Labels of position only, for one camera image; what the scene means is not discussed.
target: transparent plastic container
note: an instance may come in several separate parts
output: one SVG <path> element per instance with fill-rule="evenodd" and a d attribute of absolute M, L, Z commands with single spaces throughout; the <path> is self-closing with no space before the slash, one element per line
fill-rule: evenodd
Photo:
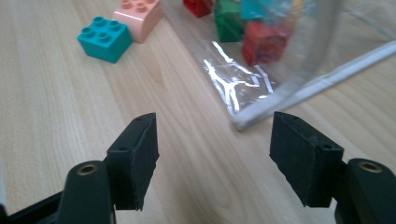
<path fill-rule="evenodd" d="M 163 9 L 238 130 L 396 52 L 394 0 L 216 1 L 167 0 Z M 212 13 L 191 13 L 200 4 Z"/>

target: light wood surface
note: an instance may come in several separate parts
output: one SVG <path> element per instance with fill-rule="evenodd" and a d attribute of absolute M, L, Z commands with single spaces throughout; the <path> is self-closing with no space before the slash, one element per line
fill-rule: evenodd
<path fill-rule="evenodd" d="M 334 223 L 303 208 L 269 158 L 272 120 L 236 131 L 209 78 L 163 19 L 116 64 L 76 40 L 118 1 L 0 2 L 0 171 L 12 214 L 102 160 L 131 119 L 157 113 L 161 157 L 143 212 L 119 223 Z M 396 57 L 286 112 L 396 172 Z"/>

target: lego duplo brick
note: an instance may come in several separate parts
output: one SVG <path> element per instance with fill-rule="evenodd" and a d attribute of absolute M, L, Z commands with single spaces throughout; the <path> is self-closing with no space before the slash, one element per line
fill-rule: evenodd
<path fill-rule="evenodd" d="M 160 0 L 122 0 L 113 13 L 113 20 L 126 24 L 137 43 L 145 41 L 162 17 Z"/>
<path fill-rule="evenodd" d="M 116 63 L 132 44 L 126 25 L 95 17 L 92 24 L 81 30 L 78 42 L 91 57 Z"/>
<path fill-rule="evenodd" d="M 279 61 L 289 37 L 289 30 L 268 26 L 260 21 L 248 22 L 242 46 L 245 62 L 251 66 Z"/>
<path fill-rule="evenodd" d="M 183 5 L 194 14 L 196 18 L 200 18 L 211 13 L 213 3 L 211 0 L 183 0 Z"/>
<path fill-rule="evenodd" d="M 215 21 L 220 42 L 237 42 L 242 39 L 245 22 L 240 19 L 239 2 L 217 0 Z"/>
<path fill-rule="evenodd" d="M 267 8 L 271 4 L 271 2 L 272 0 L 241 0 L 241 19 L 270 19 Z"/>

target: red lego brick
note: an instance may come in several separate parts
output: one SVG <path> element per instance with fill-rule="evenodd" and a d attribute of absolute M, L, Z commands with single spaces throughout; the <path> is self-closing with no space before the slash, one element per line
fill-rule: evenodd
<path fill-rule="evenodd" d="M 249 22 L 242 47 L 247 65 L 279 61 L 291 35 L 292 30 L 288 26 L 273 27 L 260 21 Z"/>
<path fill-rule="evenodd" d="M 183 4 L 197 18 L 209 15 L 213 5 L 211 0 L 183 0 Z"/>

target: green lego brick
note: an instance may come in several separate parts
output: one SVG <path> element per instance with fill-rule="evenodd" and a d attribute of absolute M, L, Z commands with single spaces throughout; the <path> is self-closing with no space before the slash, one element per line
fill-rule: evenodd
<path fill-rule="evenodd" d="M 78 42 L 87 55 L 116 63 L 132 44 L 132 38 L 125 24 L 95 17 L 90 26 L 81 30 Z"/>
<path fill-rule="evenodd" d="M 217 0 L 215 21 L 220 42 L 238 42 L 242 39 L 246 23 L 240 19 L 239 2 Z"/>

